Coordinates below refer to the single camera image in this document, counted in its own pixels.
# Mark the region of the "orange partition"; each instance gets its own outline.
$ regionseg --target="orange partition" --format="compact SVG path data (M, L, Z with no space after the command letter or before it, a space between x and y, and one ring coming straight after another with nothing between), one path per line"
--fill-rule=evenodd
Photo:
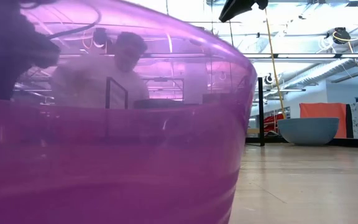
M335 138L346 138L346 104L300 103L301 118L339 118Z

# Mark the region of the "wooden floor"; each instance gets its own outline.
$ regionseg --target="wooden floor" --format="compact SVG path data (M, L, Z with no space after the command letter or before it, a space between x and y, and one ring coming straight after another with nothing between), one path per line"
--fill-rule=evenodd
M247 146L230 224L358 224L358 148Z

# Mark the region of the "large gray bowl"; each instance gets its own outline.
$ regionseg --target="large gray bowl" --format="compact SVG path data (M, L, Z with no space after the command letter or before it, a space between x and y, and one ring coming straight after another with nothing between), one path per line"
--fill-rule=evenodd
M300 146L321 146L333 140L339 118L293 118L278 120L281 135Z

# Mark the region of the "person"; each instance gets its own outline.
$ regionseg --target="person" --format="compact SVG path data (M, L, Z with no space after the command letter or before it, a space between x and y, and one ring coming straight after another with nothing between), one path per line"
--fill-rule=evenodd
M114 57L88 54L59 65L52 73L52 93L56 105L104 108L106 79L113 78L128 91L128 106L149 98L149 91L134 72L140 56L147 50L143 38L131 32L118 35L111 53ZM111 83L110 108L125 105L124 91Z

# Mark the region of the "gray bowl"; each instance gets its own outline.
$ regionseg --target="gray bowl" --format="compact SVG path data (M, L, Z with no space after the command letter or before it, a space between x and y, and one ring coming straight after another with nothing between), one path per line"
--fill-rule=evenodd
M281 135L300 146L321 146L333 140L339 118L293 118L278 120Z

